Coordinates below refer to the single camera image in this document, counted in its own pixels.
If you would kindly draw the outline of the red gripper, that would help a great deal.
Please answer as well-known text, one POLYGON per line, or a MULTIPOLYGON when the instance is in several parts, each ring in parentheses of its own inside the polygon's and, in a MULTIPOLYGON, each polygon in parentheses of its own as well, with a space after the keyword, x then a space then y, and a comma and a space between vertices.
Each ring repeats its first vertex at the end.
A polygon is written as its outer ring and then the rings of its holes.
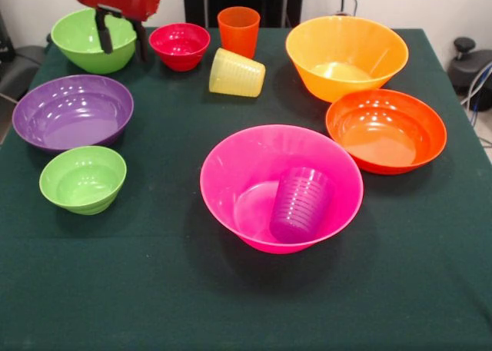
POLYGON ((111 35, 105 24, 108 11, 115 12, 125 18, 133 19, 132 27, 136 34, 135 53, 139 60, 148 60, 148 43, 145 27, 142 22, 148 20, 158 10, 160 0, 77 0, 81 4, 96 8, 95 24, 101 49, 107 55, 113 52, 111 35))

